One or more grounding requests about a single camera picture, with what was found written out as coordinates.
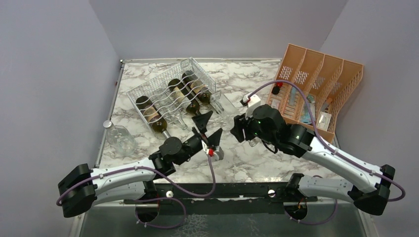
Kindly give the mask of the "clear square glass bottle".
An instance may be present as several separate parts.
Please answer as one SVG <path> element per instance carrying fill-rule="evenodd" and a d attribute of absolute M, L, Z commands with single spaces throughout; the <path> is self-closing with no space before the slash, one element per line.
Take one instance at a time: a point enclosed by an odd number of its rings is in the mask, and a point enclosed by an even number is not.
<path fill-rule="evenodd" d="M 246 137 L 245 125 L 250 122 L 250 118 L 247 118 L 246 114 L 240 115 L 238 109 L 221 91 L 211 95 L 210 105 L 225 123 L 223 130 L 226 134 L 233 135 L 231 131 L 240 128 L 243 138 Z"/>

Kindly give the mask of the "dark-neck green wine bottle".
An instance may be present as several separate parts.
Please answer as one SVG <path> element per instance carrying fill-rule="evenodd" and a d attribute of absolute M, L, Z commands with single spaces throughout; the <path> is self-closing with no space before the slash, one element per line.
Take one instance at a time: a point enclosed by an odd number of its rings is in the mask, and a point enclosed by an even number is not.
<path fill-rule="evenodd" d="M 200 104 L 195 96 L 186 88 L 186 85 L 179 79 L 172 79 L 168 83 L 170 96 L 176 101 L 186 112 L 198 116 L 200 112 Z"/>

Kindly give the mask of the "silver-neck green wine bottle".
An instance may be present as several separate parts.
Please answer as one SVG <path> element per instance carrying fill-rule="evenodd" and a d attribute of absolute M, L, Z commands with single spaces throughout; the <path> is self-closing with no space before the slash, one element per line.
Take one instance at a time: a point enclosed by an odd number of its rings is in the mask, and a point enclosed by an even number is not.
<path fill-rule="evenodd" d="M 209 87 L 191 70 L 186 70 L 181 77 L 182 83 L 186 86 L 190 94 L 196 97 L 208 109 L 212 108 L 217 114 L 224 112 L 218 102 L 211 102 L 212 92 Z"/>

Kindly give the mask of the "clear textured glass bottle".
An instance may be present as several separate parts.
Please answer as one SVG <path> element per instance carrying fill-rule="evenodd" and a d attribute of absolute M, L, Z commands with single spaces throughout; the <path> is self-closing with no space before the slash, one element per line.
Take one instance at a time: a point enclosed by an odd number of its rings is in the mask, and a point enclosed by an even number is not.
<path fill-rule="evenodd" d="M 184 122 L 182 117 L 182 111 L 178 108 L 177 104 L 168 96 L 163 89 L 159 88 L 153 91 L 154 98 L 156 100 L 155 104 L 158 108 L 159 113 L 166 119 L 169 123 L 176 123 L 182 130 L 188 128 L 187 124 Z"/>

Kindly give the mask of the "clear jar silver lid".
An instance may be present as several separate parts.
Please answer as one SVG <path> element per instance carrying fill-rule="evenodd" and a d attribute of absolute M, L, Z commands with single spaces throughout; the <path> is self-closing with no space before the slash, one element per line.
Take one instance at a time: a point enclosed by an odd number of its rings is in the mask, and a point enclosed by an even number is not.
<path fill-rule="evenodd" d="M 131 133 L 122 125 L 115 125 L 110 120 L 103 122 L 106 130 L 105 139 L 115 149 L 116 154 L 128 157 L 135 153 L 137 142 Z"/>

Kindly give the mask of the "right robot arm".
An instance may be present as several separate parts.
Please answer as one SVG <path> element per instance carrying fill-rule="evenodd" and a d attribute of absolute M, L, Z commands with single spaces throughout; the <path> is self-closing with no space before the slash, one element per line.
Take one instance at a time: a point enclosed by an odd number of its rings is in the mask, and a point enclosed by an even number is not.
<path fill-rule="evenodd" d="M 258 106 L 251 117 L 246 114 L 233 118 L 230 130 L 238 142 L 259 138 L 270 152 L 278 151 L 317 163 L 341 178 L 320 179 L 293 174 L 285 187 L 286 197 L 297 201 L 301 197 L 327 197 L 344 200 L 375 216 L 384 213 L 390 201 L 391 181 L 395 168 L 373 165 L 357 159 L 317 137 L 313 130 L 300 124 L 287 124 L 280 112 L 269 105 Z"/>

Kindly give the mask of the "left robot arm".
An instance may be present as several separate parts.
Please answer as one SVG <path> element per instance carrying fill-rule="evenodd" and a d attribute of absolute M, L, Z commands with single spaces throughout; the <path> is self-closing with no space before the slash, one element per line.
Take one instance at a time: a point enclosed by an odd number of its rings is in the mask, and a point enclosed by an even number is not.
<path fill-rule="evenodd" d="M 74 217 L 88 211 L 100 193 L 135 182 L 167 179 L 175 172 L 175 165 L 182 165 L 200 151 L 212 157 L 218 149 L 223 132 L 220 128 L 211 136 L 206 136 L 212 114 L 209 111 L 192 118 L 195 124 L 193 135 L 186 141 L 169 137 L 147 159 L 130 166 L 119 166 L 108 171 L 90 169 L 86 163 L 76 166 L 58 183 L 60 196 L 56 205 L 62 207 L 64 217 Z"/>

